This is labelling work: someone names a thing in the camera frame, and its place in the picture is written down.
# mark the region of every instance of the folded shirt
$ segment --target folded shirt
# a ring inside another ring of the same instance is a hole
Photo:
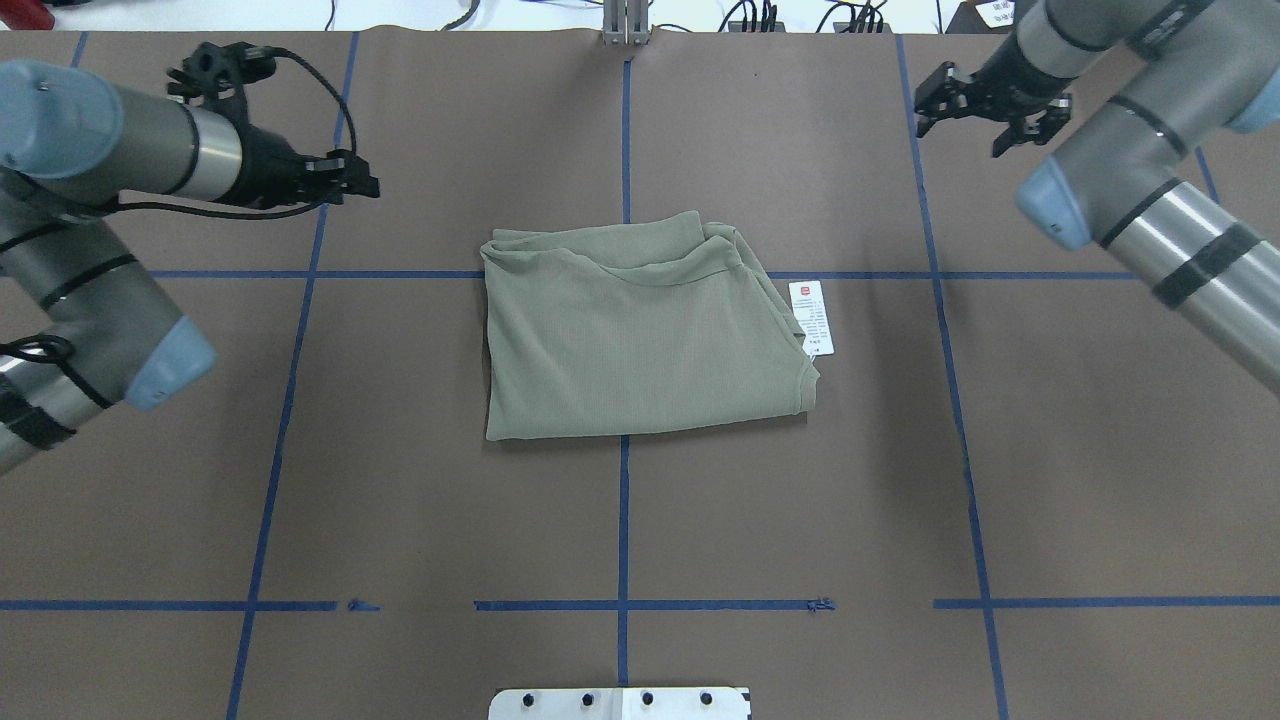
[[[736,228],[682,213],[497,229],[485,437],[660,433],[812,410],[818,372]]]

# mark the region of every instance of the silver metal cylinder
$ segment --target silver metal cylinder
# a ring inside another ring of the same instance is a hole
[[[243,163],[239,133],[227,118],[201,108],[186,108],[196,127],[196,164],[191,178],[173,195],[218,200],[236,184]]]
[[[51,450],[102,411],[55,365],[0,359],[0,475]]]
[[[1151,204],[1110,252],[1280,395],[1280,251],[1188,183]]]

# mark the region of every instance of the black cable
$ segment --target black cable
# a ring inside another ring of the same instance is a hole
[[[849,3],[836,3],[831,8],[827,9],[827,14],[824,14],[822,17],[822,19],[818,20],[818,29],[815,29],[813,32],[815,32],[815,33],[822,32],[822,26],[827,24],[827,18],[829,18],[832,13],[835,13],[836,10],[838,10],[841,8],[849,8],[849,24],[852,26],[854,24],[854,19],[858,17],[858,6],[856,5],[851,5]]]
[[[329,96],[338,102],[338,109],[342,110],[342,117],[347,123],[347,135],[351,136],[351,154],[356,155],[356,122],[351,119],[351,110],[347,108],[347,101],[342,99],[342,94],[323,76],[320,70],[315,69],[311,63],[306,61],[301,55],[292,50],[284,47],[273,47],[271,55],[275,58],[285,58],[297,63],[303,70],[306,70],[311,77],[320,82],[324,88],[329,92]],[[351,172],[351,165],[344,165],[342,172],[342,181],[339,184],[346,184],[347,173]],[[324,205],[324,200],[316,200],[315,202],[308,202],[301,208],[293,208],[289,210],[278,210],[274,213],[230,213],[227,210],[206,210],[204,208],[192,208],[189,205],[174,205],[172,202],[120,202],[113,201],[108,204],[104,209],[111,213],[123,213],[125,210],[168,210],[170,213],[182,213],[184,215],[198,215],[201,218],[218,218],[220,220],[280,220],[284,218],[292,218],[294,215],[302,215],[310,213],[316,208]]]
[[[76,354],[76,346],[55,334],[33,334],[13,342],[0,342],[0,355],[37,365],[61,365]]]
[[[448,29],[454,29],[454,28],[458,28],[458,27],[462,27],[462,26],[467,24],[468,22],[471,22],[471,18],[476,14],[476,10],[479,10],[479,9],[480,9],[480,0],[471,0],[471,6],[467,8],[467,12],[462,13],[461,18],[458,18],[458,19],[453,20],[452,23],[442,27],[440,32],[444,32],[444,31],[448,31]]]
[[[745,32],[746,31],[746,6],[748,5],[751,6],[751,12],[754,13],[755,12],[755,0],[737,0],[737,3],[735,3],[733,6],[730,8],[727,13],[724,13],[724,19],[721,20],[721,26],[718,28],[716,28],[716,32],[724,32],[724,28],[728,27],[728,19],[730,19],[730,17],[739,8],[742,8],[742,31]]]

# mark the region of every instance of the black band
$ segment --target black band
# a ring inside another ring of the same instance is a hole
[[[1151,110],[1135,102],[1133,99],[1125,97],[1124,95],[1116,95],[1111,100],[1107,100],[1107,102],[1119,105],[1125,110],[1129,110],[1134,115],[1142,118],[1143,122],[1146,122],[1148,126],[1152,127],[1152,129],[1156,131],[1156,135],[1169,141],[1169,145],[1174,147],[1174,151],[1178,152],[1179,158],[1187,156],[1187,143],[1183,142],[1183,138],[1179,137],[1176,132],[1174,132],[1174,128],[1169,127],[1165,123],[1165,120],[1160,119],[1160,115],[1152,113]]]
[[[1143,60],[1158,60],[1165,45],[1212,4],[1213,0],[1174,0],[1125,38],[1125,44]]]
[[[1079,40],[1071,37],[1062,29],[1062,26],[1057,24],[1057,18],[1053,17],[1053,8],[1050,0],[1042,0],[1044,3],[1044,17],[1048,18],[1048,26],[1053,28],[1053,32],[1062,38],[1068,45],[1075,47],[1076,50],[1084,50],[1085,53],[1105,53],[1110,50],[1106,45],[1089,45],[1088,42],[1080,42]]]
[[[52,450],[76,434],[76,430],[64,428],[49,413],[27,402],[18,386],[4,377],[4,373],[0,373],[0,423],[23,442],[40,450]]]
[[[28,240],[36,240],[37,237],[49,234],[51,232],[58,232],[58,231],[63,229],[63,227],[64,225],[61,225],[59,223],[49,223],[47,225],[40,225],[38,228],[36,228],[33,231],[27,231],[27,232],[19,234],[18,237],[15,237],[13,240],[6,240],[4,242],[0,242],[0,255],[4,255],[5,252],[9,252],[14,247],[18,247],[23,242],[27,242]]]
[[[76,368],[72,368],[70,363],[67,361],[59,363],[58,369],[61,370],[64,375],[67,375],[67,379],[70,380],[73,386],[78,387],[79,391],[84,393],[84,397],[92,400],[93,405],[97,405],[102,410],[106,410],[108,407],[115,405],[114,402],[104,397],[101,392],[97,392],[97,389],[95,389],[93,386],[88,384],[88,380],[84,379],[84,375],[76,372]]]
[[[124,265],[129,265],[137,261],[138,259],[134,258],[133,255],[124,254],[120,255],[119,258],[111,258],[106,263],[99,263],[97,265],[93,265],[92,268],[84,270],[83,273],[76,275],[74,278],[49,291],[49,293],[46,293],[44,297],[40,299],[40,309],[49,310],[54,305],[58,305],[60,301],[65,300],[68,295],[76,292],[77,288],[84,286],[86,283],[90,283],[97,279],[99,277],[110,273],[116,268],[122,268]]]
[[[1187,301],[1193,292],[1221,275],[1236,260],[1257,247],[1262,236],[1248,225],[1235,223],[1226,232],[1201,247],[1196,255],[1183,263],[1165,279],[1156,283],[1151,292],[1170,310]]]
[[[1130,223],[1133,223],[1135,219],[1138,219],[1138,215],[1146,213],[1147,208],[1151,208],[1152,205],[1155,205],[1157,200],[1160,200],[1170,190],[1172,190],[1172,188],[1175,188],[1175,187],[1178,187],[1180,184],[1183,184],[1183,179],[1181,178],[1169,178],[1167,181],[1165,181],[1160,187],[1157,187],[1156,190],[1153,190],[1151,195],[1148,195],[1146,199],[1143,199],[1142,202],[1134,205],[1133,210],[1129,210],[1128,213],[1125,213],[1125,217],[1120,218],[1120,222],[1116,223],[1115,225],[1112,225],[1111,229],[1107,232],[1107,234],[1105,234],[1101,238],[1098,238],[1098,245],[1101,245],[1103,250],[1106,250],[1107,247],[1111,247],[1111,243],[1115,242],[1115,238],[1119,237],[1120,233],[1123,233],[1124,229],[1126,227],[1129,227]]]
[[[187,124],[191,126],[191,161],[187,163],[187,170],[182,173],[182,178],[160,195],[173,195],[186,187],[191,176],[196,174],[196,163],[200,161],[200,128],[196,127],[196,118],[191,114],[191,108],[180,102],[178,106],[182,108],[182,113],[187,115]]]

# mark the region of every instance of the black electrical cable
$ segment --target black electrical cable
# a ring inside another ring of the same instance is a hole
[[[448,29],[454,29],[454,28],[460,28],[460,27],[467,24],[468,22],[471,22],[471,18],[476,14],[476,10],[479,10],[479,9],[480,9],[480,0],[471,0],[471,6],[467,8],[467,12],[462,13],[461,18],[458,18],[458,19],[453,20],[452,23],[442,27],[440,31],[443,32],[443,31],[448,31]]]
[[[61,365],[76,354],[76,346],[55,334],[33,334],[13,342],[0,342],[0,356],[17,357],[37,365]]]
[[[818,29],[815,29],[813,32],[815,32],[815,33],[822,32],[822,27],[827,24],[827,18],[829,18],[832,13],[835,13],[836,10],[838,10],[841,8],[849,8],[849,24],[852,26],[854,20],[858,18],[858,6],[856,5],[851,5],[849,3],[836,3],[831,8],[827,9],[827,14],[824,14],[822,17],[822,19],[818,20]]]
[[[746,31],[746,6],[748,5],[751,6],[751,13],[755,14],[755,0],[737,0],[737,3],[735,3],[733,6],[730,8],[727,13],[724,13],[724,19],[721,20],[721,26],[718,28],[716,28],[716,32],[724,32],[724,28],[728,27],[728,19],[730,19],[730,17],[739,8],[742,8],[742,31],[745,32]]]
[[[325,79],[323,74],[320,74],[320,70],[315,69],[315,67],[312,67],[311,63],[302,59],[302,56],[298,55],[297,53],[292,50],[285,50],[284,47],[273,47],[271,55],[275,58],[285,58],[293,60],[311,77],[319,81],[320,85],[324,86],[324,88],[329,92],[329,96],[338,102],[338,109],[342,110],[342,117],[347,123],[347,135],[351,136],[351,154],[356,155],[357,150],[356,122],[351,119],[351,110],[347,108],[347,101],[342,99],[342,94],[338,92],[338,90],[334,88],[334,86],[328,79]],[[347,173],[349,170],[351,170],[349,165],[343,168],[342,183],[339,184],[344,184],[347,182]],[[324,204],[325,204],[324,200],[316,200],[315,202],[308,202],[307,205],[303,205],[301,208],[292,208],[289,210],[279,210],[273,213],[230,213],[225,210],[206,210],[204,208],[192,208],[189,205],[174,205],[172,202],[155,202],[155,201],[145,201],[145,202],[115,201],[109,204],[104,209],[111,213],[123,213],[125,210],[168,210],[170,213],[182,213],[184,215],[198,215],[201,218],[218,218],[221,220],[280,220],[284,218],[292,218],[294,215],[302,215],[305,213],[310,213],[311,210],[315,210],[316,208]]]
[[[861,10],[859,10],[854,22],[849,23],[849,27],[846,27],[842,32],[876,32],[876,17],[878,14],[879,9],[873,8],[870,3],[867,3],[861,5]]]

